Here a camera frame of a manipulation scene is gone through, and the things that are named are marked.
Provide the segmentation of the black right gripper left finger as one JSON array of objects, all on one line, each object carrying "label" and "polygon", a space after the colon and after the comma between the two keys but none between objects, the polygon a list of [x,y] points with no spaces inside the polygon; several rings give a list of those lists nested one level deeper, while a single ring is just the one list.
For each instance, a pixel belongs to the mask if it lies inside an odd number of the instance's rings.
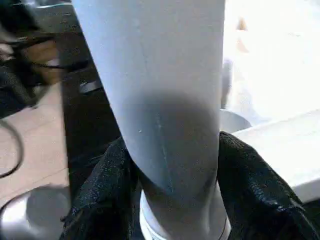
[{"label": "black right gripper left finger", "polygon": [[61,240],[130,240],[136,167],[122,137],[110,143],[62,218]]}]

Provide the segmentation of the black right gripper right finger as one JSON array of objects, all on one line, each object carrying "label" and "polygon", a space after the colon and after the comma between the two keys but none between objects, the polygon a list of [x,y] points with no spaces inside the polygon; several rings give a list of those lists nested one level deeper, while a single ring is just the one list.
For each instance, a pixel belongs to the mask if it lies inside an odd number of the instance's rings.
[{"label": "black right gripper right finger", "polygon": [[319,230],[287,182],[247,143],[219,134],[217,181],[230,240],[318,240]]}]

